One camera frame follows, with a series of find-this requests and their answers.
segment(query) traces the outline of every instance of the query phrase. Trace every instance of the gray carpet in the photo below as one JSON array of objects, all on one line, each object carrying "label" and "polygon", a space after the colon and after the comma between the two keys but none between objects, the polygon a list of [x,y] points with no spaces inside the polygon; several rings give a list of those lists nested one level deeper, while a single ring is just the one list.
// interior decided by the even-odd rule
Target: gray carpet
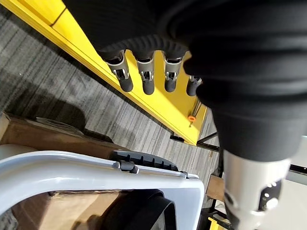
[{"label": "gray carpet", "polygon": [[[161,156],[206,185],[218,154],[170,140],[171,131],[0,6],[0,112],[58,120]],[[207,114],[203,136],[215,131]]]}]

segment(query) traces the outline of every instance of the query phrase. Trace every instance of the cardboard box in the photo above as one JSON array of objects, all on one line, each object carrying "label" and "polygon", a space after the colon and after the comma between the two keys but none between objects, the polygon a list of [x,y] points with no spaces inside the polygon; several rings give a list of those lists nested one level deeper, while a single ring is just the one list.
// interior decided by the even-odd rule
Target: cardboard box
[{"label": "cardboard box", "polygon": [[60,150],[108,159],[113,150],[128,150],[99,141],[81,131],[47,119],[32,121],[3,113],[0,118],[0,145],[16,144],[37,150]]},{"label": "cardboard box", "polygon": [[[113,150],[127,150],[85,136],[63,123],[42,118],[31,121],[6,113],[0,118],[2,144],[69,151],[104,159],[108,159]],[[120,196],[124,196],[121,191],[43,193],[19,202],[12,207],[12,213],[20,230],[96,230],[101,216]]]},{"label": "cardboard box", "polygon": [[210,176],[206,195],[212,199],[224,202],[224,180],[217,176]]},{"label": "cardboard box", "polygon": [[20,230],[98,230],[120,192],[39,194],[12,207]]}]

